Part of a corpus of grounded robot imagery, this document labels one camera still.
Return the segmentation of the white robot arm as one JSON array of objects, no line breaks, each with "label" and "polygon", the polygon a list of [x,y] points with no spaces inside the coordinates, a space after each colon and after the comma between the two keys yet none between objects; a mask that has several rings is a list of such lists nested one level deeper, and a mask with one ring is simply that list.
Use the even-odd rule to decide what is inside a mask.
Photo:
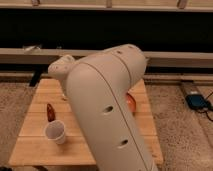
[{"label": "white robot arm", "polygon": [[158,171],[126,102],[147,59],[125,44],[76,60],[65,55],[48,67],[57,79],[100,171]]}]

